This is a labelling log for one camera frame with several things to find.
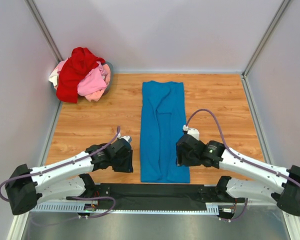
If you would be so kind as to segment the blue t shirt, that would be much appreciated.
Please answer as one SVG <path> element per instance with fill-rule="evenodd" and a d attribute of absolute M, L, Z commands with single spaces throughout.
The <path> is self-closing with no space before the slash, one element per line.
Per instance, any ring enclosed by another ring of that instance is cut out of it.
<path fill-rule="evenodd" d="M 182 82 L 142 84 L 140 180 L 143 183 L 190 183 L 190 170 L 177 165 L 176 143 L 186 123 Z"/>

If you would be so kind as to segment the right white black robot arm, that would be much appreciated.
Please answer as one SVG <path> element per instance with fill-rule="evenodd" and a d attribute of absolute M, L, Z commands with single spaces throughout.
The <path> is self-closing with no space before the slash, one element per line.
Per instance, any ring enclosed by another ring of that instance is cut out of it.
<path fill-rule="evenodd" d="M 215 189 L 221 202 L 230 198 L 256 199 L 274 203 L 282 211 L 300 217 L 300 167 L 279 167 L 247 157 L 221 142 L 208 143 L 184 134 L 176 143 L 178 166 L 205 166 L 246 176 L 230 178 Z"/>

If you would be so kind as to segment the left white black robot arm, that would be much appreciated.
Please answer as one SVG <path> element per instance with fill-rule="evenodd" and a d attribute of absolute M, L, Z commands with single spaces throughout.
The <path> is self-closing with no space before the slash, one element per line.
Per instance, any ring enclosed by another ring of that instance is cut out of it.
<path fill-rule="evenodd" d="M 91 172 L 111 167 L 114 172 L 133 172 L 131 137 L 113 143 L 91 145 L 79 154 L 57 163 L 28 168 L 19 165 L 5 183 L 12 214 L 27 213 L 49 200 L 95 201 L 99 197 Z"/>

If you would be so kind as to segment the grey laundry basket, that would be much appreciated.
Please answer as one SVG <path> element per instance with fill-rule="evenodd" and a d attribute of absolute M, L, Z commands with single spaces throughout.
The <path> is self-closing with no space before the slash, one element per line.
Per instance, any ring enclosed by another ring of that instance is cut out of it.
<path fill-rule="evenodd" d="M 105 75 L 105 82 L 107 84 L 106 89 L 104 91 L 104 95 L 106 95 L 112 86 L 113 79 L 114 79 L 114 67 L 110 62 L 106 62 L 103 65 L 103 68 L 106 70 L 106 75 Z"/>

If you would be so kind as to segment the pink t shirt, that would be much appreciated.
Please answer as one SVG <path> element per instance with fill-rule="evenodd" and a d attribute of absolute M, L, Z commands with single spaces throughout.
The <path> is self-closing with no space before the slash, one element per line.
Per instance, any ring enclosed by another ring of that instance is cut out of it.
<path fill-rule="evenodd" d="M 60 62 L 55 69 L 60 71 L 67 60 Z M 92 69 L 88 75 L 78 84 L 77 93 L 78 97 L 85 97 L 88 101 L 97 102 L 105 92 L 107 88 L 106 83 L 106 70 L 104 69 L 104 64 L 100 64 L 97 68 Z"/>

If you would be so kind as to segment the red t shirt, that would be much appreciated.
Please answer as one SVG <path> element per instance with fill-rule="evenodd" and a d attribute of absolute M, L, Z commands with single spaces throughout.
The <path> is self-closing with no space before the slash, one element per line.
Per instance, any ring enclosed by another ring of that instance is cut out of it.
<path fill-rule="evenodd" d="M 91 70 L 105 63 L 102 57 L 95 56 L 87 47 L 74 48 L 59 73 L 57 98 L 62 102 L 77 103 L 79 83 Z"/>

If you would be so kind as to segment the white t shirt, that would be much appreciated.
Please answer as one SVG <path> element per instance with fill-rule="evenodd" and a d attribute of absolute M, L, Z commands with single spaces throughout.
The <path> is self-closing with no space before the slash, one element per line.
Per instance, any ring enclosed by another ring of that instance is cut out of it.
<path fill-rule="evenodd" d="M 52 83 L 53 87 L 56 88 L 58 86 L 59 72 L 57 69 L 54 69 L 50 76 L 48 77 L 48 81 Z"/>

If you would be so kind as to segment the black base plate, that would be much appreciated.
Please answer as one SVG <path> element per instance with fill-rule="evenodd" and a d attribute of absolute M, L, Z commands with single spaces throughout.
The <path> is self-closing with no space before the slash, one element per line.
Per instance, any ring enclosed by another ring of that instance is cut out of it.
<path fill-rule="evenodd" d="M 199 210 L 208 203 L 243 204 L 245 199 L 233 198 L 215 186 L 199 184 L 123 184 L 101 183 L 92 197 L 112 197 L 120 209 Z"/>

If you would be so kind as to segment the aluminium frame rail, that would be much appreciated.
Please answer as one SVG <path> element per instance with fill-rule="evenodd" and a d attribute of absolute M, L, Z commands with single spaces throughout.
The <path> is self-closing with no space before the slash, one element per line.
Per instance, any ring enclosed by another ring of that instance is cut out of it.
<path fill-rule="evenodd" d="M 225 187 L 227 180 L 229 180 L 229 179 L 228 178 L 223 178 L 215 186 L 216 189 L 218 191 L 220 191 L 221 193 L 226 193 L 224 190 L 222 190 L 222 188 Z M 252 198 L 249 198 L 249 199 L 250 200 L 262 201 L 262 202 L 266 202 L 266 203 L 271 203 L 271 202 L 263 201 L 263 200 L 260 200 L 260 199 L 252 199 Z M 59 200 L 59 201 L 66 200 L 66 201 L 76 201 L 76 202 L 83 202 L 83 201 L 94 202 L 92 200 L 87 200 L 87 199 L 86 200 L 67 200 L 66 198 L 60 198 L 60 199 L 55 199 L 55 200 Z M 96 205 L 101 205 L 102 207 L 110 207 L 112 205 L 112 203 L 116 204 L 116 200 L 113 197 L 110 197 L 110 196 L 99 196 L 99 197 L 96 198 L 95 201 L 96 201 Z"/>

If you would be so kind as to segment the right aluminium corner post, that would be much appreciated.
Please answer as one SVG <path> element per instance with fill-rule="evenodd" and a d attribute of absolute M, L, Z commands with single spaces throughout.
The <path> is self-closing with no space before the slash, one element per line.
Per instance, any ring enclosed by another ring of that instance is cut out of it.
<path fill-rule="evenodd" d="M 259 41 L 255 51 L 253 52 L 251 58 L 249 59 L 245 69 L 243 70 L 241 76 L 245 79 L 250 71 L 252 70 L 254 64 L 256 63 L 258 57 L 264 50 L 267 42 L 271 38 L 272 34 L 274 33 L 277 25 L 279 24 L 281 18 L 285 14 L 286 10 L 288 9 L 289 5 L 291 4 L 292 0 L 282 0 L 277 11 L 275 12 L 270 24 L 268 25 L 265 33 L 263 34 L 261 40 Z"/>

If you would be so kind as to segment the aluminium corner post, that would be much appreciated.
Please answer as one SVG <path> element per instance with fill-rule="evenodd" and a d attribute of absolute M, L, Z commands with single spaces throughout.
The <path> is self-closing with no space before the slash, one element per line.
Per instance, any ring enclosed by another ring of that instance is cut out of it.
<path fill-rule="evenodd" d="M 253 52 L 251 58 L 249 59 L 245 69 L 243 70 L 241 76 L 245 79 L 250 71 L 252 70 L 254 64 L 256 63 L 258 57 L 264 50 L 267 42 L 271 38 L 272 34 L 274 33 L 277 25 L 279 24 L 281 18 L 285 14 L 286 10 L 288 9 L 289 5 L 291 4 L 292 0 L 282 0 L 277 11 L 275 12 L 270 24 L 268 25 L 265 33 L 263 34 L 261 40 L 259 41 L 255 51 Z"/>
<path fill-rule="evenodd" d="M 52 51 L 52 54 L 54 55 L 55 59 L 60 62 L 63 60 L 62 55 L 39 11 L 39 8 L 37 7 L 34 0 L 25 0 L 24 1 L 27 7 L 29 8 L 35 22 L 37 23 L 38 27 L 40 28 L 49 48 Z"/>

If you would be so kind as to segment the left aluminium corner post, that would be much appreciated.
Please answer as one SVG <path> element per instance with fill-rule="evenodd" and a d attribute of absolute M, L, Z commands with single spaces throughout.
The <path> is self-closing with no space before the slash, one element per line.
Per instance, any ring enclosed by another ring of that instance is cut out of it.
<path fill-rule="evenodd" d="M 29 8 L 35 22 L 37 23 L 38 27 L 40 28 L 49 48 L 52 51 L 52 54 L 54 55 L 55 59 L 60 62 L 63 60 L 62 55 L 39 11 L 39 8 L 37 7 L 34 0 L 25 0 L 24 1 L 27 7 Z"/>

